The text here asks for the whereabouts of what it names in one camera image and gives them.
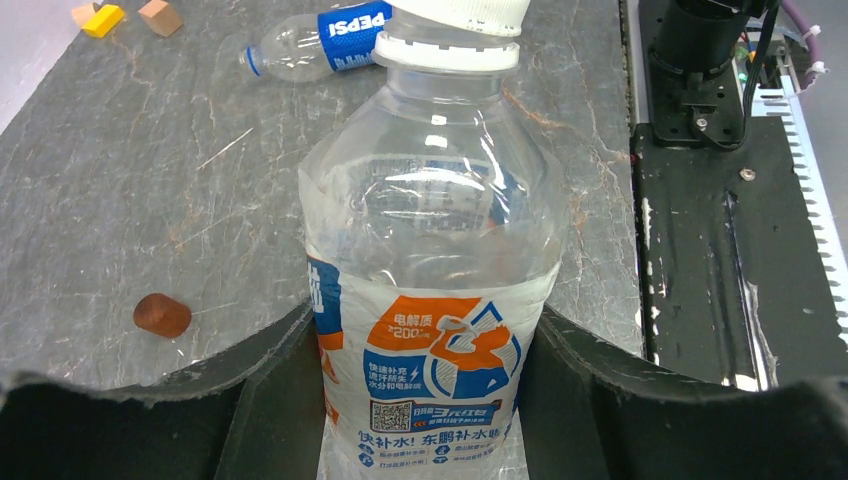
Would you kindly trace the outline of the Pepsi label clear bottle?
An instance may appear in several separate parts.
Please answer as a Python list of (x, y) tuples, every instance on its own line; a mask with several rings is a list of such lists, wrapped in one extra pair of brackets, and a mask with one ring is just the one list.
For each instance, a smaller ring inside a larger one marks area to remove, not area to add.
[(245, 46), (238, 64), (256, 78), (308, 83), (374, 63), (379, 33), (393, 15), (385, 1), (368, 1), (286, 18)]

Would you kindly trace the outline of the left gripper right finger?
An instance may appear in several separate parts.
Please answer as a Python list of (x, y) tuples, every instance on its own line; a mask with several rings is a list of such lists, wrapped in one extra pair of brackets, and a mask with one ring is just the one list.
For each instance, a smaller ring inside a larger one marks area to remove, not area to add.
[(843, 479), (847, 382), (746, 392), (652, 364), (545, 308), (518, 394), (533, 479)]

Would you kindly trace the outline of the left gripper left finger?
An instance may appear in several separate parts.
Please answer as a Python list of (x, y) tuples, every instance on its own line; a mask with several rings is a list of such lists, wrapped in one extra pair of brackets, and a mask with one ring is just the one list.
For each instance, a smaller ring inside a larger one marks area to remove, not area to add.
[(307, 303), (149, 386), (1, 376), (5, 479), (313, 479), (324, 431)]

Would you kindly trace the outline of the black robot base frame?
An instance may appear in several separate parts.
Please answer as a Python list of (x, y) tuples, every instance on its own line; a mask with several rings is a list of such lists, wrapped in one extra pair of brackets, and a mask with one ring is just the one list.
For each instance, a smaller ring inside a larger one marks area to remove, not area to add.
[[(782, 120), (752, 108), (745, 142), (733, 151), (656, 144), (640, 2), (629, 10), (638, 118), (631, 148), (646, 356), (748, 391), (845, 375), (847, 340), (839, 338)], [(737, 42), (741, 87), (758, 39), (745, 28)], [(779, 59), (791, 62), (777, 35), (756, 90), (777, 85)]]

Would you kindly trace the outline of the red label clear bottle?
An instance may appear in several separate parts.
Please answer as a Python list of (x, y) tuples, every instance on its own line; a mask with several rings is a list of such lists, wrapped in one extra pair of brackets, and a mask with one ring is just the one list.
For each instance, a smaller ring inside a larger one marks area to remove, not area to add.
[(333, 437), (363, 479), (490, 479), (561, 266), (562, 172), (502, 95), (513, 44), (388, 32), (387, 82), (299, 168)]

